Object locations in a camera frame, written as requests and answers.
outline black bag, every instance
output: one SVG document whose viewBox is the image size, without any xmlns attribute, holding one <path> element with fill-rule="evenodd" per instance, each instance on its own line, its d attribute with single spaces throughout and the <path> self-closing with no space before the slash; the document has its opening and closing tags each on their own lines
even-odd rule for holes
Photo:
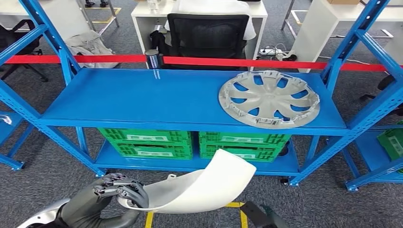
<svg viewBox="0 0 403 228">
<path fill-rule="evenodd" d="M 6 48 L 8 48 L 10 45 L 15 43 L 17 40 L 21 39 L 24 35 L 27 34 L 27 32 L 17 32 L 19 28 L 24 26 L 25 24 L 28 25 L 30 30 L 33 30 L 35 28 L 34 22 L 31 20 L 25 19 L 20 21 L 16 26 L 14 26 L 13 29 L 7 30 L 3 26 L 0 25 L 0 52 L 4 51 Z M 27 55 L 30 54 L 31 51 L 27 53 L 27 50 L 34 50 L 39 46 L 39 39 L 42 37 L 39 36 L 37 39 L 32 41 L 30 44 L 28 44 L 24 49 L 22 49 L 17 55 Z"/>
<path fill-rule="evenodd" d="M 157 49 L 160 54 L 169 56 L 169 45 L 165 43 L 165 36 L 156 30 L 150 34 L 150 37 L 151 49 Z"/>
</svg>

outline blue shelf board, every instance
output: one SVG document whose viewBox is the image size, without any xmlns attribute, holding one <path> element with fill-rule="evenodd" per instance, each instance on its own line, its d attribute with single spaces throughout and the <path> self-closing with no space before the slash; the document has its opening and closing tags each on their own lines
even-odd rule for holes
<svg viewBox="0 0 403 228">
<path fill-rule="evenodd" d="M 95 164 L 99 168 L 191 172 L 206 168 L 209 162 L 210 159 L 200 158 L 198 152 L 193 153 L 192 160 L 122 157 L 105 140 Z M 256 166 L 256 175 L 296 176 L 298 174 L 297 155 L 291 143 L 288 147 L 288 154 L 277 157 L 274 162 L 250 163 Z"/>
<path fill-rule="evenodd" d="M 386 150 L 376 138 L 382 132 L 383 131 L 367 131 L 355 140 L 358 150 L 369 171 L 376 170 L 382 165 L 391 162 Z M 374 182 L 402 183 L 403 174 L 392 172 L 380 177 Z"/>
<path fill-rule="evenodd" d="M 55 126 L 269 133 L 231 118 L 218 102 L 221 86 L 237 71 L 81 69 L 42 115 Z M 276 133 L 343 135 L 349 131 L 319 74 L 300 77 L 320 96 L 318 117 Z"/>
<path fill-rule="evenodd" d="M 0 115 L 6 115 L 12 120 L 11 125 L 5 123 L 0 119 L 0 145 L 2 145 L 14 132 L 14 130 L 19 126 L 22 121 L 22 117 L 17 113 L 8 113 L 0 111 Z"/>
</svg>

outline chair backrest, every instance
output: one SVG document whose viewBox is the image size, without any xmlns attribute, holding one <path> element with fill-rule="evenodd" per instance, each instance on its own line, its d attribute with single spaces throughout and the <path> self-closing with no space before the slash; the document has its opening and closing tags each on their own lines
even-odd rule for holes
<svg viewBox="0 0 403 228">
<path fill-rule="evenodd" d="M 248 15 L 168 14 L 172 56 L 242 58 Z"/>
<path fill-rule="evenodd" d="M 2 25 L 0 25 L 0 52 L 8 48 L 8 46 L 15 43 L 17 40 L 21 39 L 24 35 L 28 34 L 28 32 L 17 32 L 17 30 L 24 25 L 28 25 L 29 30 L 33 30 L 35 28 L 34 22 L 29 19 L 21 20 L 11 30 L 7 30 Z M 35 48 L 39 46 L 39 39 L 41 37 L 42 35 L 40 35 L 30 44 L 26 45 L 19 53 L 17 53 L 17 55 L 26 55 L 31 53 Z"/>
</svg>

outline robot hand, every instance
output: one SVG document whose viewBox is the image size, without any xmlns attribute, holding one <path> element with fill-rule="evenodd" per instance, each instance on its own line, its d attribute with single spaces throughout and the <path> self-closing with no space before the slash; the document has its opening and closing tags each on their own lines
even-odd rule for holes
<svg viewBox="0 0 403 228">
<path fill-rule="evenodd" d="M 113 196 L 128 199 L 133 206 L 148 207 L 143 184 L 121 173 L 111 173 L 94 181 L 73 199 L 63 199 L 35 214 L 18 228 L 129 228 L 139 211 L 129 209 L 113 218 L 101 218 L 101 211 Z"/>
<path fill-rule="evenodd" d="M 121 173 L 108 174 L 80 191 L 61 209 L 61 218 L 70 228 L 128 228 L 137 220 L 139 212 L 129 209 L 114 218 L 101 218 L 101 211 L 113 196 L 131 200 L 140 208 L 148 207 L 143 184 Z"/>
</svg>

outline blue metal shelf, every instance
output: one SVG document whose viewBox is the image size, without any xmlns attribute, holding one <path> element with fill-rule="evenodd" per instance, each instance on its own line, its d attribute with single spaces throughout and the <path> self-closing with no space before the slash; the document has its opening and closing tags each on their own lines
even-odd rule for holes
<svg viewBox="0 0 403 228">
<path fill-rule="evenodd" d="M 237 72 L 82 69 L 38 0 L 19 1 L 37 25 L 37 29 L 1 52 L 0 65 L 29 44 L 34 37 L 43 34 L 60 58 L 67 87 L 43 115 L 2 81 L 0 81 L 0 100 L 98 176 L 106 173 L 105 168 L 191 171 L 203 168 L 207 160 L 196 156 L 194 160 L 181 161 L 179 164 L 168 160 L 153 160 L 152 163 L 144 159 L 126 159 L 117 156 L 117 152 L 107 143 L 98 158 L 93 160 L 87 153 L 83 127 L 312 135 L 305 164 L 300 169 L 294 153 L 278 158 L 272 164 L 254 162 L 259 174 L 290 175 L 292 178 L 289 179 L 289 184 L 297 186 L 305 177 L 403 102 L 403 70 L 366 34 L 382 9 L 386 7 L 388 0 L 368 2 L 320 75 L 289 73 L 307 81 L 320 96 L 321 107 L 317 118 L 309 124 L 284 130 L 247 126 L 232 119 L 222 110 L 217 98 L 218 90 Z M 332 93 L 342 64 L 360 41 L 368 46 L 396 81 L 366 105 L 351 121 L 344 123 L 332 101 Z M 79 146 L 55 126 L 76 127 Z M 333 137 L 326 147 L 315 153 L 320 135 Z M 400 168 L 403 168 L 403 158 L 383 164 L 380 168 L 349 182 L 347 187 L 350 190 L 371 180 L 394 180 L 397 177 L 391 173 Z"/>
<path fill-rule="evenodd" d="M 5 141 L 13 134 L 13 132 L 19 127 L 23 118 L 16 113 L 8 113 L 0 111 L 0 115 L 8 116 L 11 119 L 11 124 L 5 123 L 0 120 L 0 146 L 5 143 Z M 13 170 L 20 170 L 24 165 L 23 162 L 13 160 L 12 157 L 17 153 L 17 150 L 24 143 L 29 133 L 32 131 L 33 126 L 29 125 L 26 130 L 22 133 L 19 139 L 15 142 L 14 146 L 11 148 L 7 155 L 0 154 L 0 163 L 4 163 L 11 166 Z"/>
<path fill-rule="evenodd" d="M 99 168 L 191 172 L 206 168 L 209 162 L 210 159 L 200 158 L 199 152 L 195 150 L 193 150 L 192 160 L 126 158 L 122 157 L 108 141 L 105 141 L 95 164 Z M 250 163 L 256 166 L 256 175 L 298 175 L 298 160 L 292 142 L 288 145 L 288 153 L 284 156 L 277 157 L 274 162 Z"/>
<path fill-rule="evenodd" d="M 55 126 L 148 128 L 187 131 L 343 135 L 348 129 L 319 74 L 287 73 L 319 94 L 318 117 L 294 129 L 268 130 L 226 114 L 218 91 L 236 71 L 82 69 L 42 115 Z"/>
<path fill-rule="evenodd" d="M 375 171 L 391 162 L 386 150 L 376 138 L 381 133 L 382 131 L 367 131 L 355 140 L 355 144 L 369 171 Z M 403 174 L 395 171 L 371 182 L 403 183 Z"/>
<path fill-rule="evenodd" d="M 17 113 L 8 113 L 2 111 L 0 111 L 0 115 L 6 115 L 12 120 L 12 124 L 7 124 L 3 120 L 0 120 L 0 145 L 2 145 L 19 126 L 22 121 L 22 117 Z"/>
</svg>

